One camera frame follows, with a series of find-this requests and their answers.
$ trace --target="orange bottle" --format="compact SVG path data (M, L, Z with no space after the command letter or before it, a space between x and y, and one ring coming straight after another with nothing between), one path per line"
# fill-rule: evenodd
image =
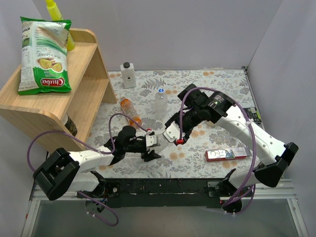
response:
M127 99L125 96L122 96L120 98L120 108L122 109L123 113L127 116L130 116L132 119L134 119L139 125L142 125L142 121L139 117L139 115L136 113L136 110L133 106L133 103ZM129 125L138 128L138 126L130 119L126 118Z

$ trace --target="floral tablecloth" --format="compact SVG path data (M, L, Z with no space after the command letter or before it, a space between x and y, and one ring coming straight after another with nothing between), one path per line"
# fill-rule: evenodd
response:
M117 98L129 98L143 126L161 133L164 123L180 109L177 95L187 85L213 87L233 97L245 107L254 106L243 70L190 70L190 71L137 71L137 87L125 89L120 72L109 72ZM155 118L154 97L158 88L164 88L168 96L168 112L163 121ZM109 139L109 117L120 112L119 103L102 103L88 139L88 144L99 147ZM125 117L112 120L112 133L117 135L128 125ZM203 156L207 149L244 146L238 139L220 127L209 127L205 122L197 126L183 146L170 144L161 152L162 158L143 162L139 154L126 154L124 160L112 166L101 166L98 172L105 178L223 178L232 168L250 165L245 160L206 163Z

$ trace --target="wooden shelf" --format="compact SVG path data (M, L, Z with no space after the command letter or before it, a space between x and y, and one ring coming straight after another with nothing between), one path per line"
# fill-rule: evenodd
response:
M95 34L85 29L70 32L76 43L67 55L72 91L20 96L17 92L21 66L0 91L0 115L31 138L49 130L69 133L61 123L67 113L77 126L76 137L85 142L101 101L117 102ZM38 143L50 152L60 147L69 151L83 149L78 142L60 134L47 134Z

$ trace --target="gray floor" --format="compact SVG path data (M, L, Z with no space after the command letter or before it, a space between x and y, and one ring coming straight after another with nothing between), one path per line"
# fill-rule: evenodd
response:
M41 201L34 237L296 237L287 200L257 200L232 217L203 207L116 209L120 223L109 227L86 214L84 201ZM102 216L114 220L109 212Z

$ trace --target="yellow bottle cap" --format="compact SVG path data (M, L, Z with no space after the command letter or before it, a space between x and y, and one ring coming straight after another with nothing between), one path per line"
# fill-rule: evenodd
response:
M46 4L48 7L53 7L56 5L56 3L54 2L54 0L46 0Z

